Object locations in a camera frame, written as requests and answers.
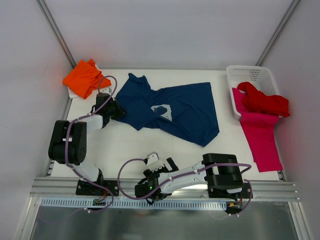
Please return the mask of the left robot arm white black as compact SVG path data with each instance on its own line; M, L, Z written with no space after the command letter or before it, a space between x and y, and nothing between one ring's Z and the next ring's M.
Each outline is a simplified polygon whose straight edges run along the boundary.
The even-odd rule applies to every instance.
M91 112L75 121L57 120L54 124L48 147L48 157L66 165L87 182L87 189L93 195L104 191L102 171L86 160L87 135L103 129L110 120L117 120L125 111L115 98L108 93L98 93Z

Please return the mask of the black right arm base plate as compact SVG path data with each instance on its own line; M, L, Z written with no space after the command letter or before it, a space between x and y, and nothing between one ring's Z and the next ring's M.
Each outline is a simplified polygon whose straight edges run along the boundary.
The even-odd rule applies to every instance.
M209 187L208 196L213 199L248 199L251 196L252 190L249 183L244 183L243 186L233 189L218 189Z

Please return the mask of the red t shirt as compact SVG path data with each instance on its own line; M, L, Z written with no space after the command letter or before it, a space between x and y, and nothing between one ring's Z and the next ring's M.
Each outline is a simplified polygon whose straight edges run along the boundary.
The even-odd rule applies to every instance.
M241 82L237 89L244 92L241 100L244 107L252 113L277 115L284 118L290 116L289 101L280 95L266 95L250 82Z

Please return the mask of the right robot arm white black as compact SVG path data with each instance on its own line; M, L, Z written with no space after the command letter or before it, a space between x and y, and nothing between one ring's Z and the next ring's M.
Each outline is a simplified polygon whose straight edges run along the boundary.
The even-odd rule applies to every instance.
M210 197L218 190L221 197L235 199L244 187L237 157L233 154L207 153L201 161L184 169L179 169L172 158L166 161L171 170L160 161L157 153L147 156L145 178L134 187L137 198L160 201L176 190L206 184Z

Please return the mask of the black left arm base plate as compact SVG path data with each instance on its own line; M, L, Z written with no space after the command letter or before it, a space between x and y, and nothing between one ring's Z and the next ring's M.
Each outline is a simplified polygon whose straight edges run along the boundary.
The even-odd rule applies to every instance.
M119 188L116 180L103 180L102 183L96 182L96 184L110 190L115 197L119 196ZM105 193L104 188L79 180L77 182L75 194L77 196L103 196Z

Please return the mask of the blue printed t shirt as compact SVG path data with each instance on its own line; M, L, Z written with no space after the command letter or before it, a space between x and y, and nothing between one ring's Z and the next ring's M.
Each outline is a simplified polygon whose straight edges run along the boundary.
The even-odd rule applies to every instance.
M209 82L153 90L145 76L129 73L115 98L125 111L119 122L137 131L160 129L202 147L220 132Z

